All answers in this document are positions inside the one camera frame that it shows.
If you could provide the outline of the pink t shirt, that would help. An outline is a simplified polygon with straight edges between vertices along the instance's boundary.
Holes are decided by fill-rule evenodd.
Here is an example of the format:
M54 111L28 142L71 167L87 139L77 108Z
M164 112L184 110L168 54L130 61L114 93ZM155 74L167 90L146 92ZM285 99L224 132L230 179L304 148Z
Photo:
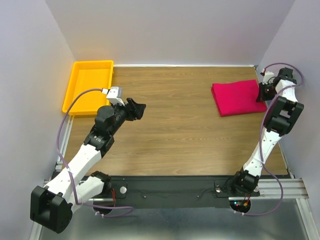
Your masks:
M264 102L257 102L259 93L255 79L232 83L214 83L211 93L217 110L222 117L263 113L267 110Z

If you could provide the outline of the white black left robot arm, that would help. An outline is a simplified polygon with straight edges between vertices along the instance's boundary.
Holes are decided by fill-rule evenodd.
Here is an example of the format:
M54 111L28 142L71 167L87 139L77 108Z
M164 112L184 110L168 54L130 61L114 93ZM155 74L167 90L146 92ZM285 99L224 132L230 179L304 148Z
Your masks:
M30 196L30 219L56 233L63 232L73 214L89 199L111 193L111 178L95 172L81 183L89 169L99 162L113 145L114 135L125 121L140 120L146 104L128 98L126 103L102 106L94 125L79 151L54 179L36 186Z

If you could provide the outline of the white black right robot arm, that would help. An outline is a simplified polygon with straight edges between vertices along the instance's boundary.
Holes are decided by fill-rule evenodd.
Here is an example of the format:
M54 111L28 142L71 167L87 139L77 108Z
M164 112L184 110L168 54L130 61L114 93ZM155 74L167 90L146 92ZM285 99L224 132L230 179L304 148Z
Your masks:
M230 182L231 192L235 195L254 192L273 148L283 136L291 132L305 108L296 97L296 88L304 80L303 74L291 64L283 65L277 75L267 71L267 68L260 73L263 80L258 85L256 101L270 103L260 126L258 144Z

